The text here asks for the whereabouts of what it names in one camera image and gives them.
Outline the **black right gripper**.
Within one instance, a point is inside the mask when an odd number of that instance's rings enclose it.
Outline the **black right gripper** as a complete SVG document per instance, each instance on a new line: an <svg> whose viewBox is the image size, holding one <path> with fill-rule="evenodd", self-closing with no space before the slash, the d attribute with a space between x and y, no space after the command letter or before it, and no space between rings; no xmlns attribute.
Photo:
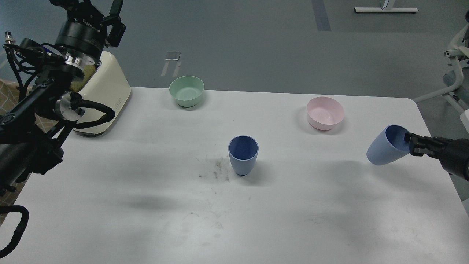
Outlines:
<svg viewBox="0 0 469 264"><path fill-rule="evenodd" d="M444 137L427 137L407 132L404 141L414 157L437 157L442 168L451 175L469 180L469 141Z"/></svg>

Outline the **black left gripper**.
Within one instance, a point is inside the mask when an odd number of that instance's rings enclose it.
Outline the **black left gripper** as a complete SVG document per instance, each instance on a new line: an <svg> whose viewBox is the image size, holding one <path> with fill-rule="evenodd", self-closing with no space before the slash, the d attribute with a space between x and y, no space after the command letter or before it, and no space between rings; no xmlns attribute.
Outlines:
<svg viewBox="0 0 469 264"><path fill-rule="evenodd" d="M92 59L99 59L107 32L100 26L104 15L90 0L50 0L50 3L62 7L67 12L55 46L61 52L74 50ZM123 0L114 0L109 15L106 16L106 27L111 26L106 38L106 47L118 47L125 33L126 26L120 17L122 6Z"/></svg>

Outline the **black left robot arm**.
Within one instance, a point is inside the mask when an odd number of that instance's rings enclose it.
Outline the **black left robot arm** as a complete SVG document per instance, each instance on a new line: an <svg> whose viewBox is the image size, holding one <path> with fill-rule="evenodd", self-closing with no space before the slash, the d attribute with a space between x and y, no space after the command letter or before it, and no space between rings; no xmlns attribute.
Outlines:
<svg viewBox="0 0 469 264"><path fill-rule="evenodd" d="M77 128L105 124L116 112L86 100L70 87L84 80L87 65L95 66L105 47L118 47L126 26L119 16L123 1L114 0L108 15L89 0L52 0L67 11L54 45L25 38L15 43L5 32L7 61L19 91L18 103L1 115L1 196L15 192L15 183L31 173L44 175L62 162L62 144Z"/></svg>

